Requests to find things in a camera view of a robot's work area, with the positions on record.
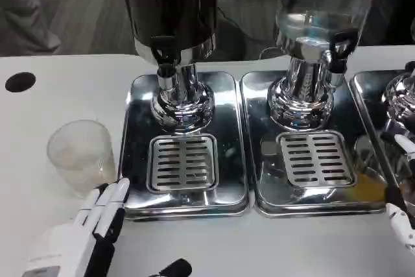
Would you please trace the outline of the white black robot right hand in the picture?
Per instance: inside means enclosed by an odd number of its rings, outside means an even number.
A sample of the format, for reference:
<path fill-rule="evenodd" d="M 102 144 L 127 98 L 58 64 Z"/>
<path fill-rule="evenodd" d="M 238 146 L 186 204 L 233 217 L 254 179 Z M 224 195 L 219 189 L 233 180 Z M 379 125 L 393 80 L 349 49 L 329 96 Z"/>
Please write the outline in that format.
<path fill-rule="evenodd" d="M 381 137 L 403 151 L 411 175 L 414 176 L 414 142 L 403 134 L 391 132 L 383 132 Z M 386 213 L 390 224 L 399 242 L 414 256 L 414 216 L 407 208 L 394 174 L 386 175 L 385 179 L 387 182 L 385 187 Z"/>

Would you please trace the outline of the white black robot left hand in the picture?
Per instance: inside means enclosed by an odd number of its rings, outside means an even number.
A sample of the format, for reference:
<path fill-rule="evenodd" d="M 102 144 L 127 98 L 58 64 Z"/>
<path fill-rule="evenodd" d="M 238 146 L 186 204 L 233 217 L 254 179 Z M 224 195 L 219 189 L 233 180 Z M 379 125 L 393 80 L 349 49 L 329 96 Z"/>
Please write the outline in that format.
<path fill-rule="evenodd" d="M 106 276 L 125 219 L 130 180 L 93 188 L 75 218 L 46 230 L 22 276 Z"/>

